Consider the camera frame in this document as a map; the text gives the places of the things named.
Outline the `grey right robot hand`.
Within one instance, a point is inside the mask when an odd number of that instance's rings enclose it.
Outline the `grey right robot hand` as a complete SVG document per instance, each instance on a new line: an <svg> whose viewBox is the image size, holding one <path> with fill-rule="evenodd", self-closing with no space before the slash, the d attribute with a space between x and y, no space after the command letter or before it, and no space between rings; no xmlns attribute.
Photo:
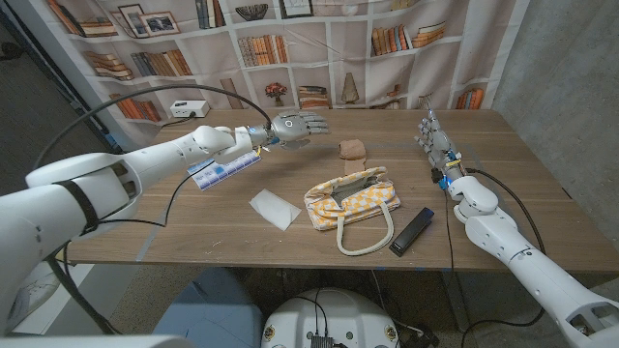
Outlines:
<svg viewBox="0 0 619 348"><path fill-rule="evenodd" d="M418 128L421 135L415 136L414 140L427 154L433 169L438 170L448 181L467 175L461 163L461 153L441 128L432 109L428 111L427 117L421 121Z"/></svg>

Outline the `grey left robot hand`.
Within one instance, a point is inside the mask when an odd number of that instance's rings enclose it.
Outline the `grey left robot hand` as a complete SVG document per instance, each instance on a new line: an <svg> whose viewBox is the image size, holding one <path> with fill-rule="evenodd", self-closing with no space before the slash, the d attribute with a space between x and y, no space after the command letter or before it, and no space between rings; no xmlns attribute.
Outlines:
<svg viewBox="0 0 619 348"><path fill-rule="evenodd" d="M310 143L311 135L329 133L329 125L323 116L313 111L285 111L272 120L267 131L267 144L279 144L284 149L297 150Z"/></svg>

